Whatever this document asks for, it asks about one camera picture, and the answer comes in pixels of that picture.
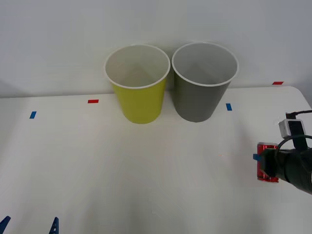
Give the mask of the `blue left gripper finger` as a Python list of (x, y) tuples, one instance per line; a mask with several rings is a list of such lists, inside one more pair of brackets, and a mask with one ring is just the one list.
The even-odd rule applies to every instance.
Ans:
[(59, 234), (59, 218), (58, 217), (54, 218), (49, 234)]
[(9, 221), (10, 221), (11, 217), (10, 216), (6, 216), (1, 222), (0, 222), (0, 234), (3, 234)]

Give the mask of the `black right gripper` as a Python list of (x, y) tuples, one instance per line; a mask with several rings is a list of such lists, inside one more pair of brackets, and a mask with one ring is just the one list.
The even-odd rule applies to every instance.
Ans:
[(253, 154), (253, 160), (261, 161), (261, 172), (265, 180), (288, 180), (285, 171), (285, 162), (288, 150), (279, 150), (275, 155), (276, 149), (267, 148), (261, 155)]

